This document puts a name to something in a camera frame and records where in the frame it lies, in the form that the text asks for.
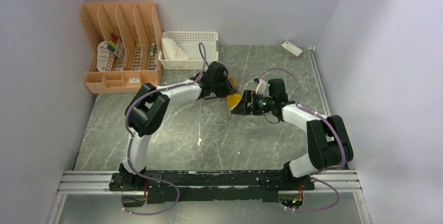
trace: white basket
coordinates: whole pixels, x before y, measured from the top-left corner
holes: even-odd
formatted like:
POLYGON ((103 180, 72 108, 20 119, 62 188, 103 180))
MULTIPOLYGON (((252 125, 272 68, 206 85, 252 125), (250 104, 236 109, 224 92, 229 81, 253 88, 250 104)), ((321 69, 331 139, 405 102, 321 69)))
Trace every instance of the white basket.
POLYGON ((165 31, 162 38, 171 38, 193 60, 175 61, 166 60, 162 54, 158 59, 164 69, 202 69, 203 59, 199 51, 199 43, 203 42, 206 47, 206 60, 208 64, 218 60, 218 33, 216 32, 176 32, 165 31))

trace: cable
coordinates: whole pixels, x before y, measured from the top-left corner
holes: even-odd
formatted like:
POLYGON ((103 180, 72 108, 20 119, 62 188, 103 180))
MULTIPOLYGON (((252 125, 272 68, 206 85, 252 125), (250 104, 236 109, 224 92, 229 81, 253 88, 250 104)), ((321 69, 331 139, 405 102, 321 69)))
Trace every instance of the cable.
POLYGON ((271 123, 271 124, 278 124, 278 123, 280 123, 280 119, 278 119, 277 122, 272 122, 272 121, 269 121, 269 120, 266 118, 266 114, 265 114, 265 113, 263 113, 263 116, 264 116, 264 118, 266 119, 266 121, 268 121, 268 122, 271 123))
POLYGON ((165 184, 171 185, 171 186, 173 186, 173 187, 175 188, 175 190, 177 191, 177 198, 176 198, 176 200, 175 200, 175 201, 174 201, 169 207, 167 207, 167 208, 165 208, 165 209, 163 209, 163 210, 160 210, 160 211, 154 212, 154 213, 138 213, 138 212, 130 211, 129 209, 127 209, 127 208, 124 207, 124 204, 123 204, 123 198, 121 198, 122 210, 125 211, 125 212, 127 212, 127 213, 129 213, 129 214, 133 214, 133 215, 143 215, 143 216, 150 216, 150 215, 161 214, 161 213, 164 213, 164 212, 170 210, 172 207, 174 207, 174 206, 177 204, 177 202, 179 201, 179 199, 180 199, 180 190, 179 190, 179 188, 178 188, 174 183, 169 182, 169 181, 166 181, 166 180, 157 179, 157 178, 154 178, 154 177, 150 177, 150 176, 146 176, 146 175, 144 175, 144 174, 141 174, 141 173, 139 173, 138 171, 136 171, 136 169, 135 169, 134 166, 132 165, 132 162, 131 162, 131 148, 132 148, 132 143, 133 143, 134 138, 135 138, 135 134, 134 134, 134 133, 131 131, 131 129, 129 128, 129 115, 131 114, 132 109, 133 109, 136 105, 138 105, 138 104, 139 104, 140 102, 142 102, 145 98, 147 98, 148 96, 150 96, 150 95, 152 95, 152 94, 154 94, 154 93, 156 93, 156 92, 164 91, 164 90, 167 90, 167 89, 169 90, 169 89, 179 88, 179 87, 183 87, 183 86, 188 86, 188 85, 192 85, 192 84, 195 84, 196 82, 198 82, 198 81, 202 78, 202 76, 203 76, 203 72, 204 72, 204 70, 205 70, 205 65, 207 65, 207 61, 206 61, 206 47, 205 47, 205 45, 204 45, 202 42, 199 43, 199 50, 200 50, 200 54, 202 55, 202 58, 203 58, 203 62, 204 62, 204 63, 203 63, 202 70, 200 71, 200 73, 199 73, 199 75, 197 76, 197 78, 195 79, 195 81, 190 82, 190 83, 187 83, 187 84, 186 84, 186 83, 175 84, 175 85, 172 85, 172 86, 169 86, 169 87, 163 87, 163 88, 156 89, 156 90, 153 90, 153 91, 151 91, 151 92, 148 92, 148 93, 142 95, 142 96, 141 96, 140 98, 138 98, 137 100, 135 100, 134 103, 132 103, 132 104, 129 106, 128 110, 127 110, 126 117, 125 117, 125 128, 126 128, 126 130, 129 132, 129 135, 131 136, 131 138, 130 138, 130 140, 129 140, 129 144, 128 144, 128 146, 127 146, 127 155, 126 155, 126 158, 127 158, 127 164, 129 165, 130 169, 131 169, 135 174, 137 174, 138 176, 140 176, 140 177, 142 177, 142 178, 145 178, 145 179, 148 179, 148 180, 151 180, 151 181, 157 181, 157 182, 162 182, 162 183, 165 183, 165 184))
MULTIPOLYGON (((202 53, 202 49, 201 49, 201 47, 200 47, 200 44, 199 44, 199 51, 200 51, 200 55, 203 57, 203 56, 206 56, 206 49, 205 49, 205 45, 203 45, 202 42, 201 42, 201 44, 202 44, 202 46, 203 46, 203 49, 204 49, 205 54, 203 55, 203 53, 202 53)), ((209 67, 209 64, 208 64, 206 58, 203 58, 203 63, 204 63, 203 68, 204 68, 205 65, 206 65, 207 67, 209 67)))
MULTIPOLYGON (((280 67, 272 67, 272 68, 267 69, 266 71, 264 71, 264 72, 259 76, 259 79, 260 79, 261 77, 263 77, 263 75, 269 73, 269 72, 272 71, 272 70, 280 70, 280 71, 283 71, 283 72, 289 74, 289 75, 292 77, 292 79, 294 79, 295 82, 297 83, 297 87, 296 87, 296 89, 297 89, 297 88, 301 88, 300 81, 299 81, 299 80, 298 80, 298 79, 297 79, 297 78, 296 78, 291 72, 289 72, 288 70, 285 70, 285 69, 283 69, 283 68, 280 68, 280 67)), ((301 91, 299 91, 298 93, 299 93, 299 94, 298 94, 298 98, 297 98, 298 100, 297 100, 297 101, 300 101, 300 98, 301 98, 301 91)))

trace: black mounting plate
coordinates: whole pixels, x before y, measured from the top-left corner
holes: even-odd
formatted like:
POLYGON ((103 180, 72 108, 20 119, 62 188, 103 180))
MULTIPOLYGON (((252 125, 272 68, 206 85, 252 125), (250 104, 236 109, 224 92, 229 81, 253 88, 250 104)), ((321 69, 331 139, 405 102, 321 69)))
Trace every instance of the black mounting plate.
MULTIPOLYGON (((287 177, 283 170, 147 170, 144 174, 173 182, 180 189, 179 201, 234 201, 261 199, 263 202, 279 202, 278 191, 297 191, 300 183, 304 190, 314 190, 310 177, 287 177)), ((176 190, 168 184, 148 181, 146 203, 173 202, 176 190)), ((143 185, 129 185, 121 173, 112 175, 110 191, 142 191, 143 185)))

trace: yellow object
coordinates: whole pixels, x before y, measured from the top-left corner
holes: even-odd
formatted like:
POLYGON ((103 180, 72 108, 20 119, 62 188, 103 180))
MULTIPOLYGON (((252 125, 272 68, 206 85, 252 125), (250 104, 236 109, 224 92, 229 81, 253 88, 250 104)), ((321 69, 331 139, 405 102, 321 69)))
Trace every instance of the yellow object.
POLYGON ((240 103, 241 101, 241 95, 239 95, 238 93, 235 93, 233 95, 228 95, 226 97, 226 102, 228 103, 228 107, 230 110, 234 109, 238 103, 240 103))

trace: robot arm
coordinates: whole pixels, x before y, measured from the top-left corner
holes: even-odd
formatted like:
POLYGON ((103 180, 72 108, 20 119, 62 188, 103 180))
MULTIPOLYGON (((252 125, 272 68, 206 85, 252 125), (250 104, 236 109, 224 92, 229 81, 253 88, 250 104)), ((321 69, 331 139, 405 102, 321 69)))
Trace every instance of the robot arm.
MULTIPOLYGON (((300 178, 319 170, 340 164, 342 156, 337 141, 328 141, 327 136, 333 134, 328 126, 315 115, 309 114, 301 109, 300 104, 288 101, 285 84, 282 79, 269 80, 269 97, 262 95, 266 82, 256 79, 259 83, 256 91, 246 90, 238 105, 231 111, 240 115, 262 115, 271 112, 279 121, 284 121, 299 127, 307 132, 308 153, 304 156, 287 162, 283 172, 287 180, 300 178)), ((354 153, 349 142, 343 120, 338 115, 325 116, 340 138, 345 153, 345 162, 353 159, 354 153)))
MULTIPOLYGON (((185 81, 184 84, 190 84, 194 79, 195 77, 185 81)), ((296 104, 295 101, 288 101, 285 84, 282 79, 269 80, 269 97, 262 95, 265 87, 264 81, 260 80, 256 91, 245 90, 240 102, 232 109, 231 113, 262 115, 271 112, 280 121, 293 124, 307 132, 308 153, 284 165, 283 173, 286 177, 285 180, 290 183, 293 178, 300 178, 318 170, 338 165, 342 157, 338 143, 328 142, 327 136, 332 137, 329 128, 317 117, 301 110, 299 108, 300 105, 296 104)), ((131 104, 142 95, 158 88, 160 87, 145 84, 134 97, 131 104)), ((207 98, 211 93, 215 93, 218 98, 224 98, 235 93, 236 90, 236 84, 228 78, 225 66, 213 62, 198 83, 179 88, 171 88, 169 86, 169 90, 157 92, 146 98, 139 105, 136 105, 129 116, 129 127, 132 131, 138 133, 133 140, 131 148, 131 162, 134 168, 138 172, 142 172, 145 169, 146 153, 151 134, 160 127, 169 104, 207 98), (146 106, 146 103, 151 104, 150 108, 146 106)), ((352 160, 353 151, 343 120, 337 115, 324 116, 324 118, 331 123, 340 137, 345 150, 345 161, 352 160)), ((122 166, 124 170, 134 174, 129 169, 126 158, 123 160, 122 166)))
MULTIPOLYGON (((162 92, 156 92, 136 105, 129 115, 129 127, 135 138, 131 147, 131 163, 135 170, 141 172, 145 169, 146 153, 151 135, 158 130, 169 105, 185 103, 198 99, 207 99, 212 93, 218 98, 237 92, 235 80, 228 77, 224 65, 213 62, 203 74, 202 78, 195 83, 197 76, 184 82, 184 86, 178 84, 168 87, 155 87, 150 83, 144 84, 137 92, 130 105, 138 98, 150 91, 166 88, 162 92)), ((127 157, 122 161, 123 170, 135 174, 129 169, 127 157)))

